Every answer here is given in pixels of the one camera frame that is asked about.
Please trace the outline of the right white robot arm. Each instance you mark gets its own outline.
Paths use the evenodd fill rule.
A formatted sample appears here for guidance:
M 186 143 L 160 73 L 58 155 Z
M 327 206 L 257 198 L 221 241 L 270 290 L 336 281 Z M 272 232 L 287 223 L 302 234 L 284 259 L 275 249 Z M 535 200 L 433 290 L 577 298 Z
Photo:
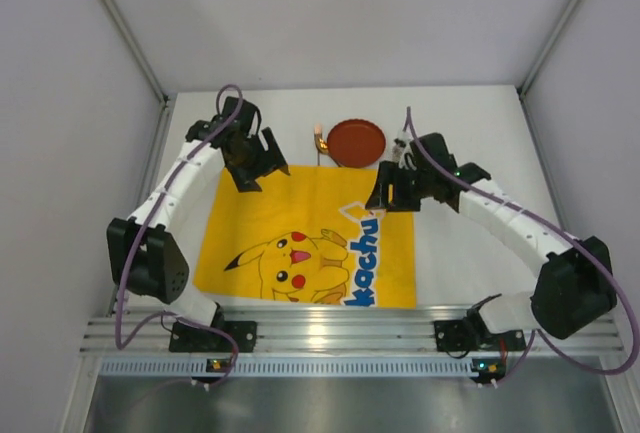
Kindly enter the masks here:
M 603 241 L 553 232 L 511 200 L 485 169 L 473 162 L 458 164 L 441 134 L 412 140 L 401 133 L 391 160 L 378 167 L 366 207 L 417 212 L 424 199 L 480 225 L 536 281 L 530 292 L 495 293 L 471 306 L 460 321 L 468 348 L 516 330 L 540 330 L 565 340 L 617 306 L 616 291 L 604 276 L 611 261 Z

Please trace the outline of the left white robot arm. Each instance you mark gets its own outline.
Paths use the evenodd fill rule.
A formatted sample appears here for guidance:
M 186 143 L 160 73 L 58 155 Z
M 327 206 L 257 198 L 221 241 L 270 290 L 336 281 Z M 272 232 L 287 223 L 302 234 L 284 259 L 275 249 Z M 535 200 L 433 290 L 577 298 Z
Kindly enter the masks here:
M 147 322 L 129 334 L 122 330 L 126 293 L 154 298 L 163 305 L 156 318 L 174 320 L 176 347 L 188 353 L 237 355 L 237 340 L 225 329 L 222 307 L 200 289 L 174 233 L 212 182 L 228 172 L 240 192 L 257 192 L 258 180 L 288 164 L 260 109 L 232 86 L 218 93 L 215 114 L 198 120 L 185 134 L 177 157 L 149 197 L 127 218 L 113 219 L 106 231 L 111 274 L 117 287 L 114 339 L 127 347 Z

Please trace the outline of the left aluminium corner post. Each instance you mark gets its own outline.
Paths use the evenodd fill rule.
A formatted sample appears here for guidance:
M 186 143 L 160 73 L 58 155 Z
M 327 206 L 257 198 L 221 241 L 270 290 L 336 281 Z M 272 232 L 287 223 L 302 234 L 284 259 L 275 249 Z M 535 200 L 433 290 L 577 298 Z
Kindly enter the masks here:
M 136 63 L 140 73 L 146 80 L 154 97 L 160 104 L 168 101 L 168 95 L 153 71 L 143 49 L 132 31 L 129 22 L 122 13 L 116 0 L 99 0 L 116 32 L 124 42 L 127 50 Z

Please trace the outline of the right aluminium corner post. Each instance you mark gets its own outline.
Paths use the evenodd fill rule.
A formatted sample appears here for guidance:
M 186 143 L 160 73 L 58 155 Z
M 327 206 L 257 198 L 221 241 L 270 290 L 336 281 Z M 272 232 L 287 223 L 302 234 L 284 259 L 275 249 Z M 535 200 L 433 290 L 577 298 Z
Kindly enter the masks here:
M 548 34 L 536 52 L 533 61 L 526 70 L 526 74 L 516 87 L 518 99 L 524 101 L 534 86 L 543 68 L 548 63 L 554 50 L 569 29 L 571 22 L 586 0 L 565 0 L 559 14 L 553 21 Z

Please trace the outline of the small metal cup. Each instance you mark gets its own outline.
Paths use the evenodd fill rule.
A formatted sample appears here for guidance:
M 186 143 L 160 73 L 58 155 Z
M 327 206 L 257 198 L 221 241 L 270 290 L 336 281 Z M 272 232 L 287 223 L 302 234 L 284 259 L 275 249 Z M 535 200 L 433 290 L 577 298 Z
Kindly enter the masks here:
M 393 140 L 393 145 L 391 148 L 391 160 L 394 163 L 400 163 L 404 154 L 404 151 L 407 147 L 407 142 L 400 138 L 395 138 Z

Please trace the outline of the red scalloped plastic plate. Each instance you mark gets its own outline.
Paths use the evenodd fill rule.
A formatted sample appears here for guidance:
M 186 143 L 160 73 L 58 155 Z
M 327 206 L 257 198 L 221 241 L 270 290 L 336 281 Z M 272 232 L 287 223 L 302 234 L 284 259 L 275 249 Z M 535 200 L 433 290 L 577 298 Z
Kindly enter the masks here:
M 364 119 L 348 119 L 336 124 L 326 141 L 333 155 L 348 168 L 369 167 L 386 150 L 383 131 Z

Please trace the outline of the gold fork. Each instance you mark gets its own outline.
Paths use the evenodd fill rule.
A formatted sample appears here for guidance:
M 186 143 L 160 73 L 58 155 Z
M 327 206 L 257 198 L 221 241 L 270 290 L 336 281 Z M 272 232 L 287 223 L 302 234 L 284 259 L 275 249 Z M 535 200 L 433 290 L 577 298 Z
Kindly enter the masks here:
M 326 143 L 323 136 L 323 128 L 321 124 L 316 124 L 314 126 L 314 145 L 317 154 L 317 165 L 321 164 L 321 157 L 326 154 Z

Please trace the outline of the gold spoon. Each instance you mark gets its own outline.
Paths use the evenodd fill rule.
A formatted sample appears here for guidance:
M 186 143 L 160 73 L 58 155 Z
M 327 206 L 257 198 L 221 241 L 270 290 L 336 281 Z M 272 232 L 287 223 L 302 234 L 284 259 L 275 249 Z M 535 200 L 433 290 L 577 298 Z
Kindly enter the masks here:
M 320 150 L 319 150 L 321 155 L 324 155 L 326 157 L 328 157 L 337 167 L 344 167 L 344 164 L 341 163 L 339 161 L 338 158 L 336 158 L 333 153 L 331 152 L 331 149 L 329 147 L 329 144 L 326 140 L 322 139 L 320 141 Z

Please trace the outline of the aluminium mounting rail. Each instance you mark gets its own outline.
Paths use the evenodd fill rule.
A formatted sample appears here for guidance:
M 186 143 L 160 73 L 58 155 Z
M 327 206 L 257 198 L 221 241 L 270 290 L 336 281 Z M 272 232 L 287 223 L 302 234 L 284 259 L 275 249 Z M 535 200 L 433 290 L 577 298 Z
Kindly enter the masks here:
M 458 319 L 465 308 L 453 306 L 368 309 L 337 306 L 224 307 L 225 320 L 255 321 L 254 353 L 291 355 L 437 355 L 434 322 Z M 124 350 L 114 339 L 115 315 L 88 322 L 81 354 L 152 354 L 168 352 L 170 334 L 159 320 L 147 323 Z M 552 340 L 572 356 L 621 354 L 623 344 L 611 315 L 567 340 Z

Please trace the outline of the yellow Pikachu placemat cloth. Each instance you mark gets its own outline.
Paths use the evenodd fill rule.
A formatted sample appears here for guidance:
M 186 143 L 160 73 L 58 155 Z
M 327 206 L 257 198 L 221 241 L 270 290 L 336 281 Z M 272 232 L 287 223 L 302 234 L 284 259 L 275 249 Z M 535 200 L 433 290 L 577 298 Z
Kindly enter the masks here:
M 373 170 L 293 166 L 241 193 L 218 181 L 194 282 L 204 293 L 291 304 L 412 309 L 414 219 L 370 210 Z

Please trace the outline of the aluminium corner post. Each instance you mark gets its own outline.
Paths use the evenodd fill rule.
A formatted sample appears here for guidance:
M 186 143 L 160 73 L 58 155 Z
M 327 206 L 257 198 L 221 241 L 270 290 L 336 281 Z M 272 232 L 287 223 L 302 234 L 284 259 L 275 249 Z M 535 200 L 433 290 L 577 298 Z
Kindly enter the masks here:
M 143 49 L 132 31 L 129 22 L 122 13 L 116 0 L 99 0 L 116 32 L 124 42 L 127 50 L 136 63 L 140 73 L 146 80 L 154 97 L 160 104 L 168 101 L 168 95 L 153 71 Z
M 526 70 L 526 74 L 516 87 L 518 99 L 524 101 L 534 86 L 543 68 L 548 63 L 554 50 L 569 29 L 571 22 L 586 0 L 565 0 L 559 14 L 553 21 L 548 34 L 536 52 L 533 61 Z

